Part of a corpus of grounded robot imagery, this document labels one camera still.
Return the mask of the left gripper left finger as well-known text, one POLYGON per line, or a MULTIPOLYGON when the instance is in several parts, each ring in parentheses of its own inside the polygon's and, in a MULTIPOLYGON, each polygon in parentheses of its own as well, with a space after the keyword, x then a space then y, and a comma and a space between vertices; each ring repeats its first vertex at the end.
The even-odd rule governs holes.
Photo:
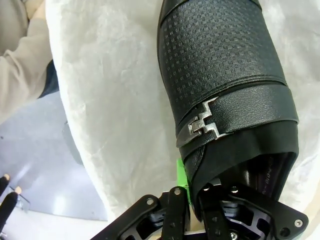
POLYGON ((189 186, 182 159, 176 161, 177 183, 160 197, 144 195, 93 240, 182 240, 190 225, 189 186))

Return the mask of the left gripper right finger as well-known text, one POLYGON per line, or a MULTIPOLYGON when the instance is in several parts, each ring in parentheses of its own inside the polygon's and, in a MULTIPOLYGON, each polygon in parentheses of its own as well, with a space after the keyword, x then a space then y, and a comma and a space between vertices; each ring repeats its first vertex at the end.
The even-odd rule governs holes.
POLYGON ((308 217, 245 185, 208 184, 197 197, 209 240, 296 240, 308 217))

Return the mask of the person left hand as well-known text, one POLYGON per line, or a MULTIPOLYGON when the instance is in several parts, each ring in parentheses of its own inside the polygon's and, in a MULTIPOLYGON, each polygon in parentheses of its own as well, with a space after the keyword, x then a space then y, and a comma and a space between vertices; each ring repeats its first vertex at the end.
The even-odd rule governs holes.
POLYGON ((27 0, 25 9, 29 20, 46 20, 46 1, 45 0, 27 0))

